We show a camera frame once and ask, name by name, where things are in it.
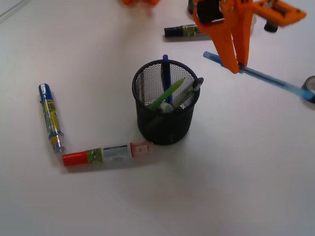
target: marker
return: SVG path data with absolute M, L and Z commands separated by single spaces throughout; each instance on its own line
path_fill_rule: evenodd
M 164 28 L 165 38 L 170 37 L 191 37 L 202 34 L 196 24 Z
M 223 63 L 220 60 L 218 55 L 215 55 L 215 54 L 209 53 L 209 52 L 204 52 L 203 56 L 209 60 L 212 60 L 216 63 L 219 63 L 221 66 L 224 67 L 224 65 L 223 65 Z M 241 74 L 243 74 L 243 73 L 248 74 L 248 75 L 253 76 L 257 79 L 260 79 L 264 82 L 270 83 L 271 85 L 274 85 L 274 86 L 280 87 L 282 89 L 285 89 L 289 92 L 292 92 L 292 93 L 294 93 L 294 94 L 298 95 L 299 97 L 302 97 L 306 100 L 312 100 L 312 98 L 314 97 L 314 93 L 312 93 L 311 91 L 304 90 L 304 89 L 299 88 L 295 85 L 292 85 L 288 82 L 276 79 L 270 75 L 266 75 L 266 74 L 263 74 L 259 71 L 250 69 L 246 66 L 243 66 L 242 64 L 239 64 L 239 66 L 240 66 L 240 72 L 239 73 L 241 73 Z
M 57 112 L 55 108 L 55 102 L 51 95 L 48 84 L 40 84 L 39 87 L 40 103 L 43 107 L 43 113 L 46 121 L 48 139 L 53 146 L 54 152 L 64 151 L 64 147 L 61 142 L 61 136 L 63 133 L 60 130 L 58 123 Z
M 176 89 L 178 89 L 184 82 L 184 78 L 176 81 L 170 88 L 168 88 L 160 97 L 158 97 L 150 106 L 149 109 L 152 111 L 157 110 L 161 103 L 168 98 Z
M 103 147 L 63 155 L 65 166 L 105 163 L 108 161 L 126 161 L 141 155 L 149 154 L 152 143 L 130 143 L 116 147 Z

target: orange marker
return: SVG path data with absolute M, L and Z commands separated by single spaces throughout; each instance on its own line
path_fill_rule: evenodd
M 127 159 L 146 156 L 152 149 L 152 143 L 130 143 L 116 147 L 96 148 L 82 152 L 63 155 L 65 166 L 81 164 L 104 163 L 107 161 L 124 161 Z

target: blue marker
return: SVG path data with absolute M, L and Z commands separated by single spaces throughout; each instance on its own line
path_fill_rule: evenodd
M 170 64 L 167 55 L 163 55 L 163 63 L 162 63 L 162 83 L 164 92 L 171 87 L 171 70 Z M 166 100 L 167 103 L 172 102 L 172 95 L 170 95 Z
M 219 56 L 218 55 L 215 55 L 213 53 L 209 53 L 209 52 L 204 52 L 203 54 L 203 57 L 209 59 L 209 60 L 212 60 L 216 63 L 219 63 L 221 66 L 224 67 L 222 61 L 220 60 Z M 264 73 L 261 73 L 259 71 L 256 71 L 256 70 L 253 70 L 253 69 L 250 69 L 246 66 L 243 66 L 242 64 L 239 64 L 240 66 L 240 72 L 241 74 L 248 74 L 250 76 L 253 76 L 257 79 L 260 79 L 262 81 L 265 81 L 267 83 L 270 83 L 274 86 L 277 86 L 277 87 L 280 87 L 282 89 L 285 89 L 289 92 L 292 92 L 296 95 L 298 95 L 299 97 L 302 97 L 306 100 L 311 100 L 313 97 L 314 97 L 314 93 L 312 93 L 311 91 L 307 91 L 307 90 L 304 90 L 302 88 L 299 88 L 295 85 L 292 85 L 288 82 L 285 82 L 285 81 L 282 81 L 282 80 L 279 80 L 279 79 L 276 79 L 272 76 L 269 76 L 269 75 L 266 75 Z
M 40 84 L 39 87 L 40 103 L 43 108 L 43 113 L 46 121 L 48 139 L 53 146 L 54 152 L 63 152 L 61 137 L 63 133 L 60 130 L 55 102 L 51 95 L 48 84 Z

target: light blue pen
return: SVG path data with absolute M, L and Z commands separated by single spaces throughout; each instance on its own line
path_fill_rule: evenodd
M 212 60 L 216 63 L 219 63 L 221 66 L 224 67 L 222 61 L 220 60 L 219 56 L 218 55 L 215 55 L 213 53 L 209 53 L 209 52 L 204 52 L 203 56 L 209 60 Z M 295 85 L 292 85 L 292 84 L 289 84 L 288 82 L 285 82 L 285 81 L 282 81 L 282 80 L 279 80 L 279 79 L 276 79 L 272 76 L 269 76 L 269 75 L 266 75 L 264 73 L 261 73 L 259 71 L 256 71 L 256 70 L 253 70 L 253 69 L 250 69 L 246 66 L 243 66 L 242 64 L 239 64 L 240 66 L 240 72 L 241 74 L 248 74 L 250 76 L 253 76 L 257 79 L 260 79 L 262 81 L 265 81 L 267 83 L 270 83 L 274 86 L 278 86 L 282 89 L 285 89 L 289 92 L 292 92 L 306 100 L 311 100 L 313 98 L 313 96 L 315 95 L 314 93 L 312 93 L 311 91 L 307 91 L 307 90 L 304 90 L 300 87 L 297 87 Z

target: mesh cup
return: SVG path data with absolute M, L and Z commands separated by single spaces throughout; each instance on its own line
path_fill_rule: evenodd
M 188 132 L 194 105 L 200 89 L 180 108 L 171 113 L 151 111 L 148 106 L 164 92 L 161 79 L 163 60 L 152 61 L 141 67 L 132 81 L 132 93 L 136 100 L 137 122 L 142 135 L 150 142 L 158 145 L 170 145 L 181 140 Z M 169 60 L 171 84 L 185 78 L 183 84 L 172 93 L 173 99 L 188 85 L 197 80 L 195 73 L 184 64 Z

